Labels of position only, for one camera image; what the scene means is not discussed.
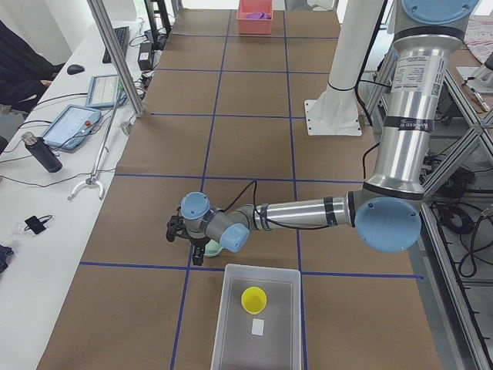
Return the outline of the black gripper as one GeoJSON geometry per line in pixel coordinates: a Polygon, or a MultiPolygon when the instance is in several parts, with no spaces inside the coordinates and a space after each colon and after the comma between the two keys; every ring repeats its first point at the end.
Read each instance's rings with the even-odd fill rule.
{"type": "Polygon", "coordinates": [[[204,253],[205,253],[205,246],[210,242],[210,238],[207,237],[202,232],[195,232],[188,230],[187,233],[189,236],[190,243],[194,246],[193,256],[192,256],[193,265],[202,266],[204,253]]]}

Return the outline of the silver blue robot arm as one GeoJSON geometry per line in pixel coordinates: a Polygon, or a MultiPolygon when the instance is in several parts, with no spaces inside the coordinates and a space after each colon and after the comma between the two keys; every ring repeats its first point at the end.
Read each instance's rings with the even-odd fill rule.
{"type": "Polygon", "coordinates": [[[349,224],[360,239],[387,253],[411,247],[421,233],[419,176],[434,128],[444,74],[463,43],[474,1],[399,1],[393,49],[397,65],[374,172],[359,191],[290,203],[250,203],[232,211],[188,193],[177,214],[183,235],[202,257],[215,241],[237,252],[253,230],[319,230],[349,224]]]}

